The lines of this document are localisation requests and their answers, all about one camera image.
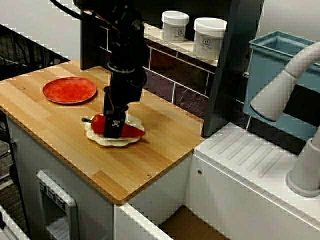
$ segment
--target wire rack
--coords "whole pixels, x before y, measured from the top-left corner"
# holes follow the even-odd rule
[[[0,25],[0,81],[69,61]]]

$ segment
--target white faucet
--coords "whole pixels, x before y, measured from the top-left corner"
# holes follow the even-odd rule
[[[260,117],[275,122],[286,108],[298,78],[317,61],[320,61],[320,42],[298,52],[285,69],[254,97],[251,108]],[[286,184],[304,197],[320,194],[320,126],[288,172]]]

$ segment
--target red plate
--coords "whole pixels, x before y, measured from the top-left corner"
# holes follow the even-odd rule
[[[52,102],[75,104],[90,99],[97,92],[97,88],[88,79],[69,76],[48,82],[42,92],[45,98]]]

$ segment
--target blue bin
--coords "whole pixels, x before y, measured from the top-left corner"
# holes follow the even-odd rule
[[[314,43],[281,31],[249,41],[249,47],[253,52],[243,112],[302,140],[307,141],[312,138],[318,126],[285,113],[282,113],[276,122],[270,122],[258,116],[251,109],[250,102],[285,68],[294,55]],[[320,62],[309,67],[298,79],[297,84],[320,93]]]

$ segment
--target white jar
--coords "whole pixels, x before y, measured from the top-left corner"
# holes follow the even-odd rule
[[[162,13],[162,39],[169,43],[182,43],[185,39],[189,16],[179,11]]]
[[[194,54],[206,60],[218,60],[227,22],[212,17],[199,17],[194,21]]]

